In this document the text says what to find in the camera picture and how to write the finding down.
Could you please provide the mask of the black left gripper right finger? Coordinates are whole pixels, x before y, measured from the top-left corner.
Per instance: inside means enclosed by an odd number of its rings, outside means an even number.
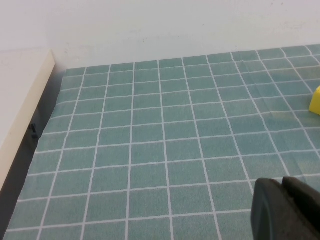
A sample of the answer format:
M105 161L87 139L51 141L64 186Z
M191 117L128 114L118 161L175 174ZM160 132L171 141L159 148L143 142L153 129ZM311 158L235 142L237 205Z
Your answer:
M314 237L320 239L320 193L295 177L286 176L282 179L284 187L292 199L295 208L302 216L305 224Z

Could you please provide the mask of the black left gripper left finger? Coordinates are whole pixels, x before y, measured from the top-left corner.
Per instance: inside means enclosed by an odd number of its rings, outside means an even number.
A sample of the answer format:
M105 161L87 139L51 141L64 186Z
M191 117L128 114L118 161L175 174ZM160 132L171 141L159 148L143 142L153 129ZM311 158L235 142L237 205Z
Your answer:
M270 178L255 182L250 217L255 240L316 240L302 220L282 182Z

